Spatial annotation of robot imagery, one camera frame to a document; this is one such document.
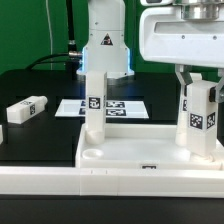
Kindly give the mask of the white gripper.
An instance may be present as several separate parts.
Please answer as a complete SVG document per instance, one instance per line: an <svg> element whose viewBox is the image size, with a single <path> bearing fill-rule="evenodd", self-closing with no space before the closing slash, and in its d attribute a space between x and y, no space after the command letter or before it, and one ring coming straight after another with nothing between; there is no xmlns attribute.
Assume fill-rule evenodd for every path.
<svg viewBox="0 0 224 224"><path fill-rule="evenodd" d="M187 96L192 66L224 68L224 0L140 0L139 50L145 61L172 63Z"/></svg>

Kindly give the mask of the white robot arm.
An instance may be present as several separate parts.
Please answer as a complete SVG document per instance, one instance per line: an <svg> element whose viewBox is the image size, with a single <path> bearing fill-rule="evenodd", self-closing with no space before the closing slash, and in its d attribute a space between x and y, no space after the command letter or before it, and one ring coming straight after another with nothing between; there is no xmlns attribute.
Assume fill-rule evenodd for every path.
<svg viewBox="0 0 224 224"><path fill-rule="evenodd" d="M112 81L133 75L124 43L123 0L87 0L89 38L82 50L81 76L103 70ZM224 102L224 0L140 0L139 51L150 62L170 63L180 81L190 83L192 66L212 67L221 80L210 90Z"/></svg>

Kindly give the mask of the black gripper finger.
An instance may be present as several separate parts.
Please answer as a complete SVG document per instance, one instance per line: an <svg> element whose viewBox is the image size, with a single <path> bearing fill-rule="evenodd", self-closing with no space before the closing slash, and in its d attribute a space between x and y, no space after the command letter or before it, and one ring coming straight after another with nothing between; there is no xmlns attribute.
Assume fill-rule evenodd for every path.
<svg viewBox="0 0 224 224"><path fill-rule="evenodd" d="M218 70L220 78L218 84L210 89L209 101L216 103L224 102L224 68Z"/></svg>

